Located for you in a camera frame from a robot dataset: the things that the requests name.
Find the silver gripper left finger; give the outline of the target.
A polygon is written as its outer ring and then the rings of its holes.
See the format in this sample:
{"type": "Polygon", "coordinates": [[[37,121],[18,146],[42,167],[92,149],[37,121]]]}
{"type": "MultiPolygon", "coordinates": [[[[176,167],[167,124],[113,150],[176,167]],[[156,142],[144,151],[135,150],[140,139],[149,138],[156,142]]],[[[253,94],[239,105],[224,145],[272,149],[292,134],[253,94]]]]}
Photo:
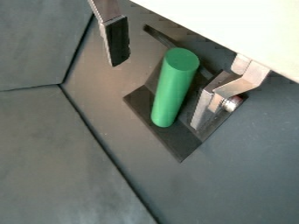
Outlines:
{"type": "Polygon", "coordinates": [[[104,39],[109,65],[116,67],[129,57],[127,16],[120,13],[117,0],[88,0],[104,39]]]}

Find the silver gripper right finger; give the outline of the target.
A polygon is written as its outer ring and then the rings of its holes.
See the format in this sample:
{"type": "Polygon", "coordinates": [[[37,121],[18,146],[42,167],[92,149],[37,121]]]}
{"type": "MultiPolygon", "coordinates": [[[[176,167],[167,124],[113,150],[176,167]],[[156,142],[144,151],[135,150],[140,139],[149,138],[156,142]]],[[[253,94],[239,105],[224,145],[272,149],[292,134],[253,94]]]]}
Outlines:
{"type": "Polygon", "coordinates": [[[240,94],[259,87],[269,69],[239,54],[231,65],[231,73],[221,71],[200,92],[191,118],[191,126],[199,130],[220,109],[229,113],[241,103],[240,94]]]}

